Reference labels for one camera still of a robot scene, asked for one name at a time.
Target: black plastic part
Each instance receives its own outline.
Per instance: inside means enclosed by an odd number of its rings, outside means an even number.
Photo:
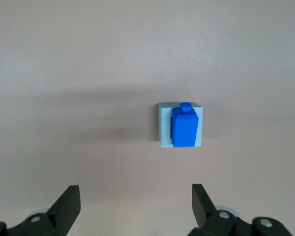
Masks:
[[[46,212],[60,235],[67,235],[81,210],[80,191],[70,186]]]
[[[214,204],[202,184],[192,185],[192,210],[199,228],[216,211]]]
[[[192,185],[192,209],[199,228],[188,236],[292,236],[282,223],[272,218],[257,217],[251,225],[227,211],[227,219],[220,217],[221,211],[216,210],[201,184]],[[262,225],[261,219],[269,220],[272,226]]]
[[[261,224],[261,219],[267,219],[271,222],[272,227],[266,227]],[[285,226],[272,218],[257,217],[252,221],[253,231],[258,236],[292,236]]]
[[[80,213],[80,204],[79,187],[70,186],[47,213],[31,215],[8,230],[0,222],[0,236],[66,236]]]

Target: beige surface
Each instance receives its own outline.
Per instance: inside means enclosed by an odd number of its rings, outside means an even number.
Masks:
[[[160,148],[167,101],[201,148]],[[192,183],[295,235],[295,1],[0,0],[0,220],[79,184],[70,236],[185,236]]]

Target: stacked blocks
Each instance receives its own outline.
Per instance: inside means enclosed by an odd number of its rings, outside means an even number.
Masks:
[[[163,148],[200,147],[203,107],[196,103],[159,103],[159,139]]]

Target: blue cube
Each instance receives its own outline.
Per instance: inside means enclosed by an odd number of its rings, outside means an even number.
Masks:
[[[174,147],[194,147],[199,118],[189,102],[172,109],[171,136]]]

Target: metal screw head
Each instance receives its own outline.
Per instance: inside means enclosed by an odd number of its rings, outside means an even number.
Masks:
[[[35,217],[33,217],[30,221],[32,222],[32,223],[35,223],[35,222],[37,222],[37,221],[39,221],[40,220],[40,216],[35,216]]]
[[[228,219],[230,217],[230,215],[228,215],[225,211],[221,211],[218,215],[223,219]]]
[[[263,226],[268,227],[268,228],[270,228],[270,227],[273,226],[272,223],[271,223],[271,221],[269,221],[269,220],[267,220],[267,219],[261,219],[261,220],[260,220],[260,223],[261,223]]]

